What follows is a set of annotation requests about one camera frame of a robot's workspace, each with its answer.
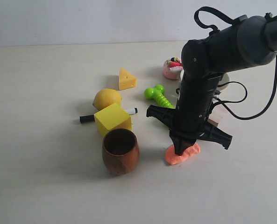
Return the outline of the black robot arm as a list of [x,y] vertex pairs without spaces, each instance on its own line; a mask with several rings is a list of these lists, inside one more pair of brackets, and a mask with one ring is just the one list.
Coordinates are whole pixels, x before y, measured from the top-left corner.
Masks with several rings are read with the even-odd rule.
[[225,73],[277,60],[277,16],[238,17],[230,27],[213,29],[205,39],[189,40],[181,58],[184,75],[176,107],[151,105],[147,117],[155,117],[168,127],[177,155],[197,140],[228,149],[232,136],[208,122],[218,83]]

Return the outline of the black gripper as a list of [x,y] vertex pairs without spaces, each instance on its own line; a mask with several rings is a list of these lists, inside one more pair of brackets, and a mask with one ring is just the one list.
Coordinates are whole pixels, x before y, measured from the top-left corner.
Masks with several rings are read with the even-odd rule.
[[168,127],[176,155],[182,155],[196,140],[215,142],[226,150],[232,141],[231,135],[210,124],[203,114],[189,113],[186,107],[171,109],[150,105],[146,116],[154,117]]

